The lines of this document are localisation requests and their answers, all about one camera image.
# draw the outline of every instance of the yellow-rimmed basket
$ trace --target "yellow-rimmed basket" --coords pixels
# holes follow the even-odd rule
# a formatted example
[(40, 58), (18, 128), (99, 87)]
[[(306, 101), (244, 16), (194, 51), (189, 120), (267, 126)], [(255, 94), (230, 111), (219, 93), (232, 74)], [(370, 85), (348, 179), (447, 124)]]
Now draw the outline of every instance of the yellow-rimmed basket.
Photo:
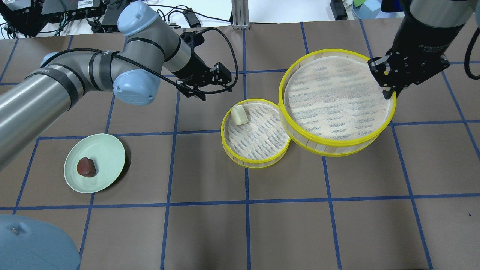
[(280, 120), (287, 134), (295, 143), (315, 154), (329, 157), (342, 157), (357, 153), (367, 147), (388, 126), (395, 112), (396, 96), (393, 95), (392, 98), (389, 99), (390, 104), (385, 122), (377, 130), (366, 136), (352, 140), (333, 140), (309, 133), (300, 127), (289, 115), (284, 103), (285, 90), (290, 78), (300, 67), (313, 60), (330, 56), (345, 57), (364, 64), (367, 64), (369, 60), (368, 57), (359, 53), (343, 49), (323, 49), (307, 54), (293, 63), (283, 76), (278, 91), (278, 104), (280, 108)]
[[(243, 100), (237, 104), (237, 105), (246, 105), (246, 104), (253, 104), (253, 103), (260, 103), (269, 106), (270, 108), (275, 109), (278, 111), (278, 106), (274, 104), (271, 101), (265, 100), (265, 99), (260, 99), (260, 98), (251, 98), (247, 100)], [(279, 129), (280, 132), (283, 132), (285, 134), (285, 145), (274, 155), (265, 158), (265, 159), (259, 159), (259, 160), (254, 160), (254, 159), (249, 159), (246, 157), (243, 157), (239, 154), (237, 154), (227, 143), (227, 140), (225, 139), (227, 133), (228, 133), (228, 124), (230, 122), (230, 113), (232, 111), (232, 108), (228, 110), (227, 114), (223, 118), (222, 121), (222, 128), (220, 130), (221, 137), (222, 137), (222, 146), (227, 155), (232, 159), (236, 164), (245, 167), (245, 168), (266, 168), (269, 166), (274, 165), (277, 163), (282, 157), (285, 155), (285, 152), (288, 149), (288, 145), (290, 144), (290, 138), (285, 134), (285, 130)]]

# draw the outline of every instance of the green object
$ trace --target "green object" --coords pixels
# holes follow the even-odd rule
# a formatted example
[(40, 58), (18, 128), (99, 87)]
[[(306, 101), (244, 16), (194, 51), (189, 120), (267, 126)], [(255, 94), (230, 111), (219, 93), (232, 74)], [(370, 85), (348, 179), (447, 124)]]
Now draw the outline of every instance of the green object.
[(360, 6), (361, 4), (365, 3), (367, 0), (353, 0), (353, 4), (355, 5), (355, 7), (357, 8), (358, 6)]
[[(94, 177), (84, 177), (77, 172), (81, 158), (93, 160)], [(68, 186), (80, 193), (94, 193), (111, 185), (125, 165), (125, 148), (114, 136), (95, 134), (81, 140), (70, 151), (65, 160), (63, 175)]]

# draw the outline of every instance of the white label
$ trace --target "white label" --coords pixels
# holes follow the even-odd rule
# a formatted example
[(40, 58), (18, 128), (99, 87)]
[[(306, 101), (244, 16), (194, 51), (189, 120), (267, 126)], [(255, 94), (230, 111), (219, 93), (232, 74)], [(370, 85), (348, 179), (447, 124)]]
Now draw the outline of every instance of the white label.
[(93, 6), (93, 0), (78, 1), (77, 9), (90, 8)]

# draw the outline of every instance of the table surface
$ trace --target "table surface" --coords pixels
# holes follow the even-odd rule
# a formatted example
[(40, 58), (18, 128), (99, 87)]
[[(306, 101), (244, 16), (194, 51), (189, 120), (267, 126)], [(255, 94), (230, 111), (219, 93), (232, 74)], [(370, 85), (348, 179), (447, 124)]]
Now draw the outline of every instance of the table surface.
[[(221, 27), (239, 59), (231, 93), (203, 102), (162, 83), (141, 107), (88, 93), (0, 172), (0, 214), (62, 228), (82, 270), (477, 270), (480, 91), (462, 65), (473, 20), (447, 51), (452, 66), (405, 89), (392, 123), (360, 153), (324, 158), (291, 143), (278, 164), (248, 170), (222, 149), (227, 110), (246, 98), (278, 102), (295, 60), (327, 48), (384, 55), (400, 22)], [(221, 36), (205, 35), (197, 53), (233, 70)], [(0, 93), (49, 52), (122, 50), (124, 42), (121, 34), (2, 40)], [(478, 48), (473, 61), (480, 73)], [(80, 194), (65, 183), (63, 164), (77, 142), (97, 133), (124, 144), (126, 170), (109, 188)]]

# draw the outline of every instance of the metal bracket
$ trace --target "metal bracket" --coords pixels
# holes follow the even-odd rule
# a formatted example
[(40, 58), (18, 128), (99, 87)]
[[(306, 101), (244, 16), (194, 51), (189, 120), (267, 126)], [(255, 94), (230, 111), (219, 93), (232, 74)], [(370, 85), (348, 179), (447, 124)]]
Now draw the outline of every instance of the metal bracket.
[(248, 0), (232, 0), (233, 29), (250, 29)]

